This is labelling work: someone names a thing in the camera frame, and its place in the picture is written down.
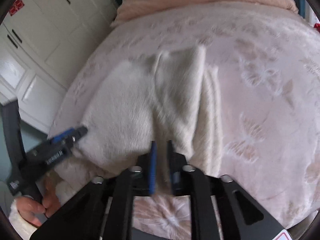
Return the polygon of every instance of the bed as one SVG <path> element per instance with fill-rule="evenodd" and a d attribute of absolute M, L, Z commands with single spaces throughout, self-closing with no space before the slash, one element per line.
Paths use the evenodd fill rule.
<path fill-rule="evenodd" d="M 220 157 L 214 169 L 201 166 L 197 157 L 195 165 L 211 176 L 236 178 L 286 228 L 320 207 L 320 35 L 296 14 L 292 0 L 124 0 L 114 26 L 71 85 L 49 135 L 81 123 L 89 131 L 106 130 L 100 126 L 111 121 L 101 113 L 115 111 L 110 102 L 121 103 L 102 94 L 114 92 L 117 82 L 110 77 L 120 62 L 199 46 L 205 49 L 205 68 L 215 73 L 219 147 L 213 150 Z M 99 104 L 102 98 L 106 101 Z M 89 108 L 98 108 L 99 116 L 91 111 L 88 118 Z M 152 138 L 130 138 L 141 144 L 126 146 L 132 147 L 130 154 L 106 161 L 88 152 L 120 152 L 115 146 L 120 141 L 106 135 L 92 143 L 93 137 L 56 168 L 75 190 L 95 175 L 119 173 L 118 160 L 133 164 Z M 104 140 L 113 148 L 101 149 Z M 188 199 L 164 192 L 136 198 L 133 226 L 168 239 L 189 239 Z"/>

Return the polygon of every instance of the teal wall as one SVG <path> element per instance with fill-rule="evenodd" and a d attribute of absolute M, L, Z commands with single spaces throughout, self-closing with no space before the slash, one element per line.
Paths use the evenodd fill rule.
<path fill-rule="evenodd" d="M 25 122 L 21 122 L 21 135 L 25 151 L 30 150 L 47 138 L 47 135 L 33 128 Z M 11 171 L 11 164 L 5 146 L 2 118 L 0 117 L 0 180 L 5 180 Z"/>

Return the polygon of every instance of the black frame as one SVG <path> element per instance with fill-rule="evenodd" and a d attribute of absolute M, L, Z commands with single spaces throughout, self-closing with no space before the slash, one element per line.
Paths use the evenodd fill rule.
<path fill-rule="evenodd" d="M 134 196 L 153 194 L 156 175 L 156 143 L 140 155 L 135 166 L 117 177 L 95 177 L 66 202 L 30 240 L 102 239 L 131 240 Z M 188 165 L 184 155 L 167 143 L 167 160 L 174 196 L 190 198 L 191 239 L 218 240 L 219 229 L 211 196 L 217 203 L 225 240 L 271 240 L 284 230 L 235 180 L 205 175 Z M 104 211 L 112 197 L 108 215 Z"/>
<path fill-rule="evenodd" d="M 0 24 L 15 0 L 0 0 Z M 320 0 L 307 0 L 316 16 L 320 18 Z M 5 214 L 0 209 L 0 236 L 1 239 L 21 240 L 22 238 L 14 230 Z M 318 240 L 320 236 L 320 215 L 318 214 L 308 230 L 300 240 Z"/>

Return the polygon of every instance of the warning label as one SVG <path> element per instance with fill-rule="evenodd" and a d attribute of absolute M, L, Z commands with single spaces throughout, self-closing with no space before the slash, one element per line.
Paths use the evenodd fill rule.
<path fill-rule="evenodd" d="M 288 231 L 283 229 L 273 240 L 292 240 Z"/>

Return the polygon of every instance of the blue gripper pad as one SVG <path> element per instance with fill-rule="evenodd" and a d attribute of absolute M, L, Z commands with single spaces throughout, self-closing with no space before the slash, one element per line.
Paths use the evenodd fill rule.
<path fill-rule="evenodd" d="M 156 191 L 156 165 L 157 165 L 157 146 L 155 141 L 151 143 L 151 150 L 149 154 L 149 193 L 153 195 Z"/>
<path fill-rule="evenodd" d="M 66 130 L 66 131 L 64 131 L 63 133 L 61 133 L 61 134 L 53 137 L 53 138 L 51 139 L 51 143 L 57 143 L 57 142 L 63 140 L 63 138 L 64 138 L 65 136 L 67 136 L 68 134 L 72 133 L 74 130 L 75 130 L 74 128 L 71 128 L 71 129 Z"/>

